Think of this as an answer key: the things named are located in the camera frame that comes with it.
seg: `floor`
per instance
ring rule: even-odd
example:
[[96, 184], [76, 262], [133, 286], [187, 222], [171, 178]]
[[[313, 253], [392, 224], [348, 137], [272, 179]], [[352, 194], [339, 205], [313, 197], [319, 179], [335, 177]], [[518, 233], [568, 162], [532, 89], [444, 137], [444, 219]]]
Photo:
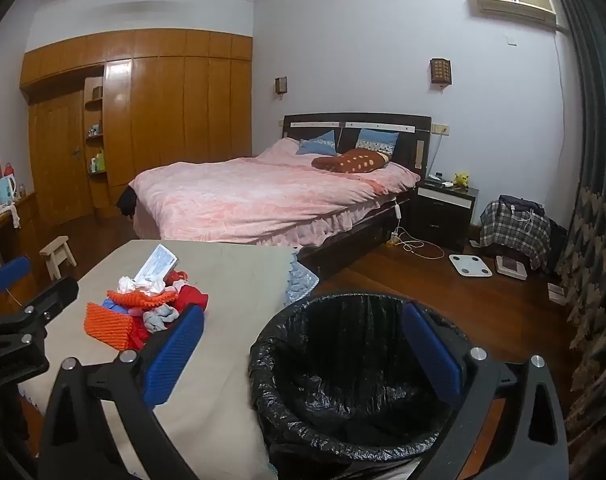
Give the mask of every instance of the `floor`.
[[[93, 216], [79, 218], [51, 233], [59, 234], [69, 236], [78, 262], [76, 268], [62, 266], [61, 271], [77, 279], [136, 237], [131, 221], [121, 216], [103, 220]], [[433, 248], [423, 251], [425, 256], [438, 255]], [[494, 272], [493, 261], [487, 259], [486, 263]], [[563, 308], [547, 299], [546, 279], [530, 276], [521, 282], [496, 272], [491, 278], [464, 278], [447, 258], [427, 260], [400, 247], [383, 245], [321, 283], [315, 293], [338, 290], [371, 290], [414, 298], [452, 320], [475, 345], [500, 360], [523, 362], [532, 354], [542, 355], [552, 371], [563, 408], [567, 409], [574, 368], [567, 350], [570, 330], [564, 322]], [[495, 402], [460, 478], [478, 471], [501, 410], [502, 403]], [[36, 451], [37, 444], [32, 444]]]

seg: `nightstand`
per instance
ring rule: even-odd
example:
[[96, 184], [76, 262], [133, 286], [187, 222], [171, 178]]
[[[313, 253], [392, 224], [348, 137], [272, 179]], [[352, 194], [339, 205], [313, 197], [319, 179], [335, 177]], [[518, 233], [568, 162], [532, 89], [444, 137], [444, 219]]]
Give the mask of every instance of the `nightstand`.
[[463, 251], [478, 190], [441, 187], [429, 182], [417, 186], [407, 231], [413, 237], [453, 251]]

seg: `dark wooden headboard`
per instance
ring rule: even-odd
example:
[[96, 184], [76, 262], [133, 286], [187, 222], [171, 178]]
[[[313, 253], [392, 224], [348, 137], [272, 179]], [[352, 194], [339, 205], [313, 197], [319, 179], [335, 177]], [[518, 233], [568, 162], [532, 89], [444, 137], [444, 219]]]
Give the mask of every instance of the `dark wooden headboard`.
[[392, 161], [425, 179], [431, 117], [366, 112], [288, 115], [283, 120], [283, 137], [307, 140], [334, 130], [336, 151], [345, 153], [356, 146], [361, 128], [398, 132]]

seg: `brown polka dot pillow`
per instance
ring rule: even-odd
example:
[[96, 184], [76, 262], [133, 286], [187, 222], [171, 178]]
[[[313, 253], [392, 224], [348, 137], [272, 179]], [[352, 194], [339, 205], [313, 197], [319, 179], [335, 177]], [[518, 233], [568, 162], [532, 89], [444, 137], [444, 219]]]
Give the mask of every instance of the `brown polka dot pillow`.
[[373, 152], [365, 148], [354, 148], [339, 156], [320, 156], [312, 161], [317, 170], [334, 173], [369, 173], [382, 168], [389, 161], [385, 153]]

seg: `metal screw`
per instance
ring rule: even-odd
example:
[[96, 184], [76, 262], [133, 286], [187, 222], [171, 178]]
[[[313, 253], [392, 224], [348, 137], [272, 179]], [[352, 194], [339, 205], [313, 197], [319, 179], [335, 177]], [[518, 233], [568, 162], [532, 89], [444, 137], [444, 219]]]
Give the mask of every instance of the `metal screw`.
[[545, 360], [540, 355], [532, 355], [530, 361], [532, 361], [532, 364], [536, 368], [542, 368], [543, 366], [545, 366]]
[[469, 354], [472, 356], [472, 359], [477, 361], [483, 361], [487, 359], [487, 352], [482, 348], [475, 346], [469, 351]]
[[71, 370], [76, 366], [76, 359], [74, 359], [73, 357], [68, 357], [67, 359], [65, 359], [63, 361], [63, 364], [61, 364], [61, 368], [63, 370]]
[[124, 352], [121, 352], [118, 358], [124, 363], [131, 363], [136, 359], [136, 350], [125, 350]]

